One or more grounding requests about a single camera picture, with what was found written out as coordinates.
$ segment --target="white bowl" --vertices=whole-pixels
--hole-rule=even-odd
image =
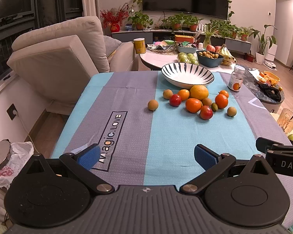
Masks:
[[[162,67],[162,74],[171,84],[183,89],[191,89],[194,85],[208,85],[214,81],[214,75],[201,66],[175,62]]]

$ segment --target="bottle label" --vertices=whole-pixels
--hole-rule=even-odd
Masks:
[[[243,79],[238,79],[234,75],[231,75],[230,81],[228,83],[228,87],[229,89],[233,91],[240,91],[242,83],[243,83]]]

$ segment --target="electrical outlet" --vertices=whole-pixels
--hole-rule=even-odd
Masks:
[[[12,104],[12,105],[8,108],[8,110],[6,110],[6,112],[8,113],[8,115],[9,115],[9,117],[10,117],[11,120],[13,120],[14,117],[16,116],[16,115],[13,113],[13,110],[17,111],[16,108],[15,108],[15,105],[14,105],[14,104]]]

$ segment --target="yellow canister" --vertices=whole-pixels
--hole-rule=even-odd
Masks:
[[[144,42],[144,38],[134,39],[136,54],[145,54],[146,45]]]

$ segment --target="bunch of bananas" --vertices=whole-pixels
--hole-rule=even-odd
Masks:
[[[227,46],[225,44],[222,45],[221,49],[217,52],[224,57],[221,65],[230,66],[231,64],[236,64],[237,60],[230,54]]]

